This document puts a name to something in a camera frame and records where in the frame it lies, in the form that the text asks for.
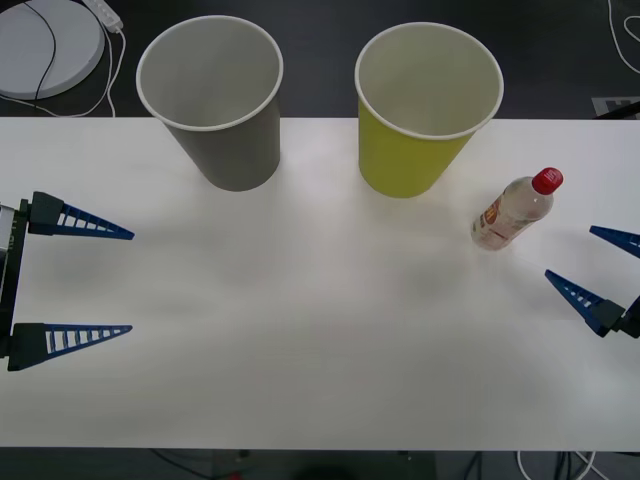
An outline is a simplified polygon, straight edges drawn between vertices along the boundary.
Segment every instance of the dark floor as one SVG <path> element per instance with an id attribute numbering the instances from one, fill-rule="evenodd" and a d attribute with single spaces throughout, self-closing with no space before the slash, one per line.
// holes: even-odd
<path id="1" fill-rule="evenodd" d="M 397 452 L 297 452 L 255 451 L 241 461 L 237 452 L 207 450 L 161 450 L 172 460 L 205 475 L 246 470 L 244 480 L 288 480 L 308 465 L 339 465 L 349 469 L 357 480 L 431 480 L 428 455 Z M 472 453 L 436 454 L 438 480 L 462 480 Z M 533 480 L 552 479 L 556 454 L 524 453 L 523 463 Z M 582 466 L 573 456 L 574 471 Z M 595 466 L 610 480 L 640 478 L 640 458 L 599 453 Z M 193 480 L 198 478 L 166 464 L 149 450 L 132 449 L 0 449 L 0 478 L 3 480 Z M 473 472 L 469 477 L 475 480 Z M 483 454 L 483 476 L 489 480 L 523 478 L 513 452 Z M 585 480 L 595 480 L 593 472 Z"/>
<path id="2" fill-rule="evenodd" d="M 20 0 L 0 0 L 0 11 Z M 611 0 L 627 60 L 640 68 L 640 44 L 623 28 L 640 14 L 634 0 Z M 118 116 L 147 116 L 135 88 L 138 60 L 168 27 L 201 15 L 242 17 L 265 28 L 284 57 L 280 107 L 285 117 L 355 117 L 354 67 L 379 32 L 407 22 L 445 23 L 483 42 L 500 63 L 505 95 L 499 118 L 594 116 L 592 97 L 640 95 L 640 77 L 616 53 L 607 0 L 109 0 L 122 18 L 127 49 L 112 96 Z M 638 31 L 638 23 L 630 22 Z M 121 39 L 111 35 L 114 54 Z M 100 98 L 108 55 L 80 85 L 40 104 L 62 115 Z M 0 116 L 33 116 L 0 101 Z M 109 116 L 103 102 L 92 116 Z"/>

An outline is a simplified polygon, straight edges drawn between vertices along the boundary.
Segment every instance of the bottle label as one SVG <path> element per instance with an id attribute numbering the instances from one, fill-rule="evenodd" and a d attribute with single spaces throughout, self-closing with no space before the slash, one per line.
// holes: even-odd
<path id="1" fill-rule="evenodd" d="M 500 211 L 502 197 L 503 195 L 500 195 L 473 223 L 474 235 L 495 247 L 511 241 L 533 223 L 533 220 L 514 218 Z"/>

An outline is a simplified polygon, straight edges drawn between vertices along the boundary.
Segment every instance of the red bottle cap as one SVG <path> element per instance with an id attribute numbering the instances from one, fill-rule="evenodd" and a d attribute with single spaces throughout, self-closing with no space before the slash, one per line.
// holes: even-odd
<path id="1" fill-rule="evenodd" d="M 538 175 L 533 177 L 531 185 L 540 195 L 551 195 L 562 185 L 564 178 L 560 170 L 555 168 L 545 168 Z"/>

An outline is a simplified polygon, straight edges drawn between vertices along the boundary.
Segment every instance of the yellow paper cup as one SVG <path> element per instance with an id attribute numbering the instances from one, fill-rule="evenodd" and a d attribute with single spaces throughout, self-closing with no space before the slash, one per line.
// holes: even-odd
<path id="1" fill-rule="evenodd" d="M 498 111 L 504 81 L 491 52 L 437 23 L 385 30 L 360 52 L 360 172 L 375 190 L 413 197 L 431 187 Z"/>

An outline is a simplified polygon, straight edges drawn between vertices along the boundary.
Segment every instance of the gray paper cup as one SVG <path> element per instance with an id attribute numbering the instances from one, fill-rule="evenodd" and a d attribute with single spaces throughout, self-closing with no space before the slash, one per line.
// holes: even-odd
<path id="1" fill-rule="evenodd" d="M 136 87 L 211 183 L 242 191 L 278 167 L 282 74 L 280 49 L 262 28 L 208 16 L 174 25 L 151 42 Z"/>

